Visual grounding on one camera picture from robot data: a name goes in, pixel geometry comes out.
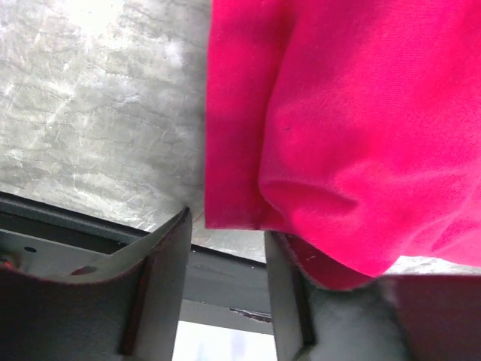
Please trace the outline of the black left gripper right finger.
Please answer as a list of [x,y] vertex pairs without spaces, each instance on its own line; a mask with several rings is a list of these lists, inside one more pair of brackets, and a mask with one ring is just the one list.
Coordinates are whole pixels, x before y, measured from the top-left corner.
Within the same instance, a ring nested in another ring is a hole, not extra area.
[[265,234],[280,360],[478,360],[477,275],[388,275],[349,291],[317,286],[289,239]]

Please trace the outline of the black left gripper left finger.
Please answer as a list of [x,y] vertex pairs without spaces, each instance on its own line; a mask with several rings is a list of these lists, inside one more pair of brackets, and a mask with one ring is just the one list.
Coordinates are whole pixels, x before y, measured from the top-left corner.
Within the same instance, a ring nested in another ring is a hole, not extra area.
[[1,268],[3,360],[170,360],[192,215],[69,275]]

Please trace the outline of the pink t shirt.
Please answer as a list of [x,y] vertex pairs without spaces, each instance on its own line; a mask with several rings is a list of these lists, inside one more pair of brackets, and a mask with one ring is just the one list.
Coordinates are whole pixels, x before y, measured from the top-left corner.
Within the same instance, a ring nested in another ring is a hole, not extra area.
[[289,234],[347,288],[480,264],[478,1],[214,1],[209,229]]

